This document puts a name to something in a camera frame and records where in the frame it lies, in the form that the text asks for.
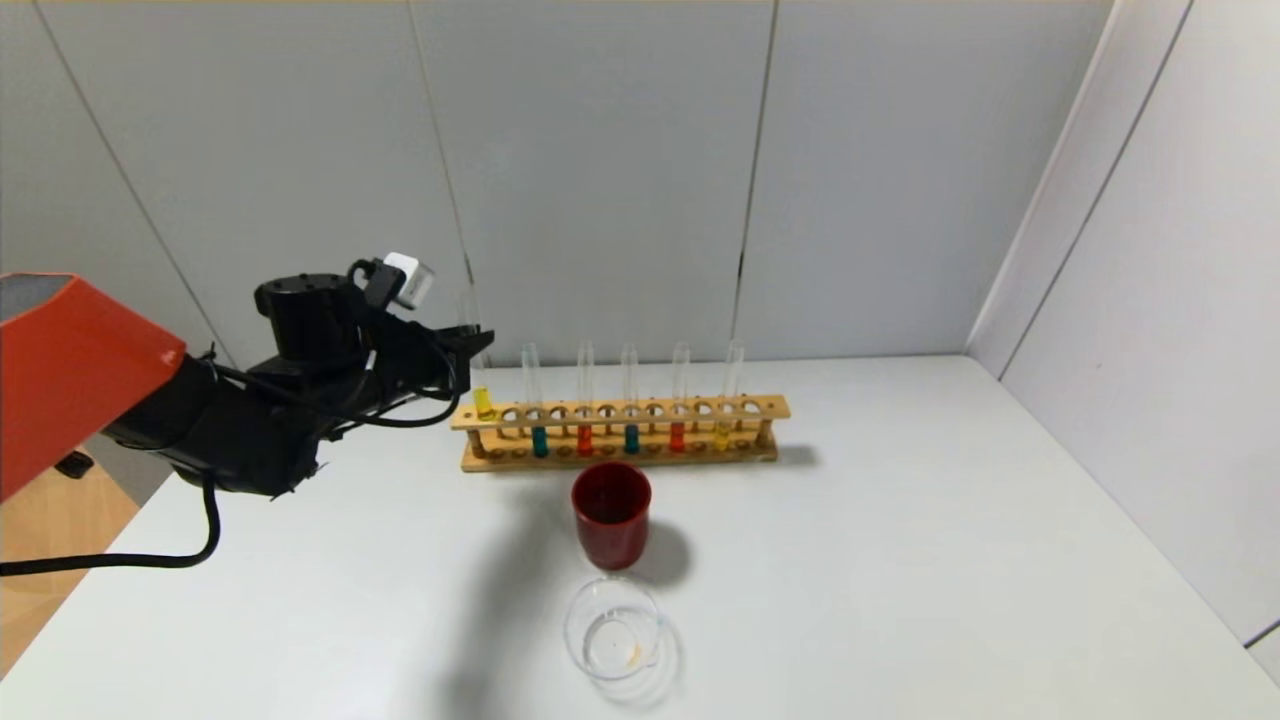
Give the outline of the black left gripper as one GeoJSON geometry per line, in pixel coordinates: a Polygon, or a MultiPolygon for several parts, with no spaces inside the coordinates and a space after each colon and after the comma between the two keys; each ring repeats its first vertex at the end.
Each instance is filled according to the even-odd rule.
{"type": "Polygon", "coordinates": [[[398,325],[376,342],[376,377],[397,396],[460,397],[470,392],[470,363],[494,342],[494,331],[458,324],[445,331],[398,325]]]}

